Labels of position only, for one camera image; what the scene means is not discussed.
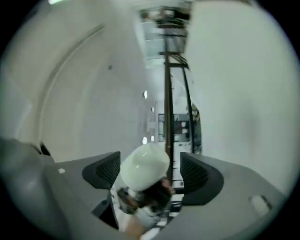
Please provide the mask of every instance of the white cap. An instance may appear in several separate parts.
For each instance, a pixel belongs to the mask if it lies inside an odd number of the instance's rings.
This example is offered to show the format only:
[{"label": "white cap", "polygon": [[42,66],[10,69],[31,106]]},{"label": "white cap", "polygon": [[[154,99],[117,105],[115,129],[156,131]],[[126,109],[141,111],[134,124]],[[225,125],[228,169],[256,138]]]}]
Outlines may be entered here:
[{"label": "white cap", "polygon": [[143,191],[165,176],[170,159],[155,143],[136,148],[121,164],[120,175],[124,183],[134,191]]}]

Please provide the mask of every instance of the curved groove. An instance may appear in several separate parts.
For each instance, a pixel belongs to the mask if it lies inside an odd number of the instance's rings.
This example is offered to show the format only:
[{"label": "curved groove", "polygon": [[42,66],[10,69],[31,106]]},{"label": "curved groove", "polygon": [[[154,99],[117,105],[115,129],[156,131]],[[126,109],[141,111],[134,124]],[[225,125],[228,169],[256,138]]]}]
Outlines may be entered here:
[{"label": "curved groove", "polygon": [[64,65],[67,63],[69,58],[91,37],[99,33],[104,28],[104,25],[101,24],[95,28],[93,28],[91,31],[89,31],[83,38],[81,38],[79,41],[75,42],[67,51],[66,53],[61,57],[61,59],[58,61],[56,66],[53,68],[51,73],[49,74],[49,77],[40,93],[39,101],[37,104],[37,111],[36,111],[36,126],[38,126],[37,129],[37,141],[40,141],[41,135],[42,135],[42,119],[45,111],[45,105],[47,103],[47,100],[50,96],[51,89],[55,83],[55,79],[59,72],[63,69]]}]

